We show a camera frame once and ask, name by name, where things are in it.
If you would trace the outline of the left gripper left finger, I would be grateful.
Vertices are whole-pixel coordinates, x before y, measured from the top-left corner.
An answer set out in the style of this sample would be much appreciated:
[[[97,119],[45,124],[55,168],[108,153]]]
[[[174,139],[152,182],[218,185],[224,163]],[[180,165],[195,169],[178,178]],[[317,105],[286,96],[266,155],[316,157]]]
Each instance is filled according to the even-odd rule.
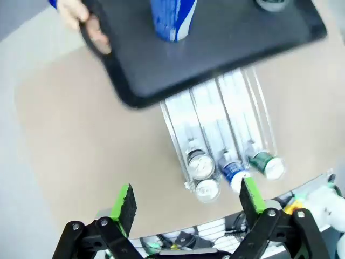
[[[109,216],[84,225],[70,221],[65,225],[54,258],[95,258],[97,252],[107,250],[114,258],[142,258],[128,239],[137,205],[130,184],[121,187]]]

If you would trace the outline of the person's right hand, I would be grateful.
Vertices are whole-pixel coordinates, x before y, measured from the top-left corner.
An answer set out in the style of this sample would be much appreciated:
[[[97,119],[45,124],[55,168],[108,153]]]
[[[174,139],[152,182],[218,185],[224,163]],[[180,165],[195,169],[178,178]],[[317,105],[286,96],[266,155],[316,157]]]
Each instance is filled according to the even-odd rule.
[[[90,14],[82,1],[56,1],[56,7],[62,20],[71,28],[79,30],[79,23],[85,24],[90,39],[101,53],[109,54],[111,52],[108,37],[101,31],[98,18]]]

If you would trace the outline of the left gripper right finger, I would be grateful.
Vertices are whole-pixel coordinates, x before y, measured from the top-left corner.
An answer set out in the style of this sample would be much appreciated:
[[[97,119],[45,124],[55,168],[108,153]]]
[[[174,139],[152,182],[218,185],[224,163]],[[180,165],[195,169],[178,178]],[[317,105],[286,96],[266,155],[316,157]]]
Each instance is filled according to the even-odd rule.
[[[252,177],[243,178],[239,194],[249,232],[233,258],[261,258],[269,242],[280,242],[291,258],[330,258],[319,228],[306,208],[293,214],[267,207]]]

